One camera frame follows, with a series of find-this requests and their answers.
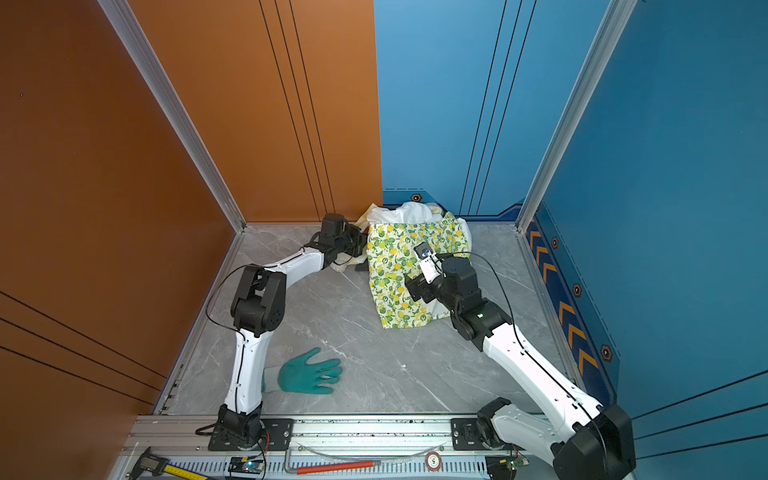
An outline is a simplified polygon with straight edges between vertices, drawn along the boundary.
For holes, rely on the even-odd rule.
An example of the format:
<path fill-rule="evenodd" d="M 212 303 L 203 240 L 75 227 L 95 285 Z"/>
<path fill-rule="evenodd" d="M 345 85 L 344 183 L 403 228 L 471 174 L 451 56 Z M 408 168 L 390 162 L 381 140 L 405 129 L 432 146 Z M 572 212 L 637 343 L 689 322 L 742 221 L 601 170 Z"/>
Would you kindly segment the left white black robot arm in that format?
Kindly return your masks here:
<path fill-rule="evenodd" d="M 270 265 L 238 268 L 242 275 L 230 307 L 236 355 L 229 390 L 216 422 L 196 431 L 210 438 L 210 450 L 249 451 L 266 446 L 267 430 L 261 421 L 265 392 L 333 392 L 332 385 L 342 373 L 340 360 L 312 363 L 310 359 L 320 352 L 314 348 L 281 367 L 267 368 L 268 347 L 286 312 L 287 289 L 334 264 L 339 256 L 361 256 L 365 246 L 364 230 L 332 213 L 297 253 Z"/>

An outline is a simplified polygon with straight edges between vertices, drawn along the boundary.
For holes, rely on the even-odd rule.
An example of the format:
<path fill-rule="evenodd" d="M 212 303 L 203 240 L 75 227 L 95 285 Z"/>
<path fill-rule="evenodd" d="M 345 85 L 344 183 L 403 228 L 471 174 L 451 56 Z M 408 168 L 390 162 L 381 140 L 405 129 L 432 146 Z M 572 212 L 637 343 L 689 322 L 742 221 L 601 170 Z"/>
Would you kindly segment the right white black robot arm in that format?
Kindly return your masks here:
<path fill-rule="evenodd" d="M 485 298 L 466 252 L 415 249 L 421 269 L 406 276 L 415 301 L 437 301 L 457 333 L 500 365 L 530 396 L 541 416 L 498 398 L 477 414 L 482 441 L 515 445 L 549 464 L 560 479 L 627 479 L 636 467 L 632 422 L 617 404 L 606 406 L 555 368 L 516 326 L 510 307 Z"/>

